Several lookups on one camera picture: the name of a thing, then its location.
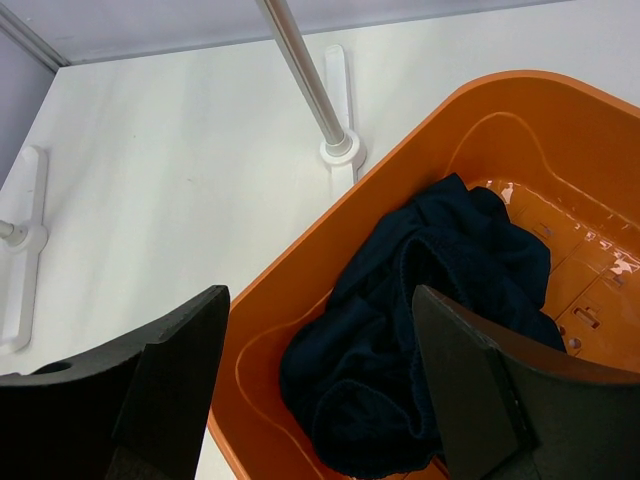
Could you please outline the navy blue shorts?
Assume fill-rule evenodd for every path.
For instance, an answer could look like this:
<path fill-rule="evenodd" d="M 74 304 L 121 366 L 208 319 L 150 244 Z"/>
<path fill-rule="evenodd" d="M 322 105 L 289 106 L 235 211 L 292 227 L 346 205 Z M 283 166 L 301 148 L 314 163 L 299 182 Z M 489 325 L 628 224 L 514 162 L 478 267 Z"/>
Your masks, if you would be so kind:
<path fill-rule="evenodd" d="M 513 224 L 503 200 L 457 175 L 380 219 L 337 280 L 325 312 L 280 364 L 284 404 L 329 468 L 377 479 L 426 467 L 440 433 L 415 338 L 414 290 L 426 285 L 555 350 L 543 312 L 549 249 Z"/>

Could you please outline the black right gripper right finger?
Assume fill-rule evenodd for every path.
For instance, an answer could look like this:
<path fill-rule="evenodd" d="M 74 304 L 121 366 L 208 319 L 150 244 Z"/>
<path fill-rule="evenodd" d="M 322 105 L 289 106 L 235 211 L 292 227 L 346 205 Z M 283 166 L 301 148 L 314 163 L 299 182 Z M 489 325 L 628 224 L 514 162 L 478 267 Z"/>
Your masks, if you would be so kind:
<path fill-rule="evenodd" d="M 556 351 L 424 285 L 412 307 L 451 478 L 638 478 L 638 374 Z"/>

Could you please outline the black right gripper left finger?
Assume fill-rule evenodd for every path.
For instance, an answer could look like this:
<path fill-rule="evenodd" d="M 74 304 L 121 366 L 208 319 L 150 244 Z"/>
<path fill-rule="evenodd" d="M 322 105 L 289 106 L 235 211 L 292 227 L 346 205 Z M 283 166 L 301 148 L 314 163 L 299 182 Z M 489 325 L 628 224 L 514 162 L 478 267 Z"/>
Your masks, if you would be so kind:
<path fill-rule="evenodd" d="M 225 286 L 31 374 L 1 378 L 4 479 L 192 479 L 230 311 Z"/>

